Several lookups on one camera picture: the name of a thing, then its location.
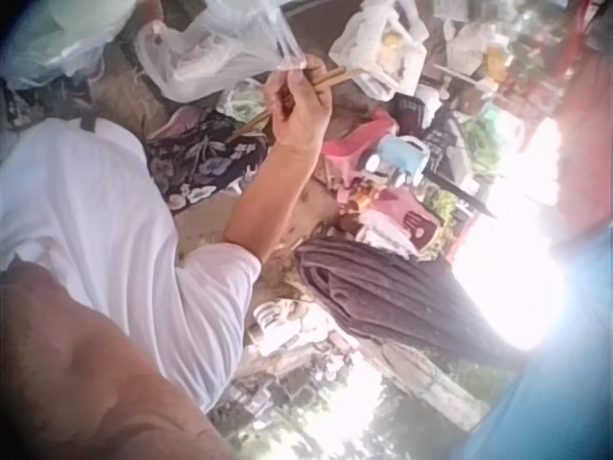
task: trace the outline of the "hand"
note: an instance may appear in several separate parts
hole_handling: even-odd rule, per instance
[[[284,147],[313,162],[317,161],[328,128],[332,94],[329,89],[315,93],[312,82],[326,73],[321,59],[306,55],[304,71],[274,72],[264,88],[277,139],[275,147]]]

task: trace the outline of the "floral fabric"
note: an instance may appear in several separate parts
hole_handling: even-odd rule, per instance
[[[149,172],[173,214],[257,172],[266,137],[251,133],[226,144],[237,123],[210,110],[178,135],[145,141]]]

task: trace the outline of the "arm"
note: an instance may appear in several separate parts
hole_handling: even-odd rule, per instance
[[[266,103],[277,142],[238,201],[222,238],[242,246],[262,262],[281,238],[317,164],[332,110],[332,96],[329,90],[316,94],[310,82],[325,74],[323,61],[307,56],[304,73],[300,70],[274,73],[266,84]],[[283,103],[287,90],[295,101],[293,109]]]
[[[0,409],[32,458],[230,458],[193,402],[45,268],[12,265],[0,294]]]

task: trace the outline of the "white t-shirt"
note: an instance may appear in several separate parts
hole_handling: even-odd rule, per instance
[[[96,133],[77,121],[28,129],[0,167],[0,217],[2,270],[15,255],[45,266],[213,406],[240,358],[261,264],[223,243],[177,266],[177,230],[132,134],[101,119]]]

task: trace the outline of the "clear plastic bag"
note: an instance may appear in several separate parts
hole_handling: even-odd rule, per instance
[[[40,1],[3,48],[0,74],[19,90],[93,71],[135,7],[136,0]]]
[[[263,84],[253,79],[239,81],[221,94],[217,111],[248,123],[266,109]]]
[[[354,81],[380,101],[390,101],[396,92],[412,96],[427,54],[400,23],[398,7],[402,3],[367,0],[329,51],[337,64],[366,70]]]
[[[136,36],[136,54],[165,97],[187,103],[262,72],[305,64],[273,0],[207,5],[183,33],[155,22]]]

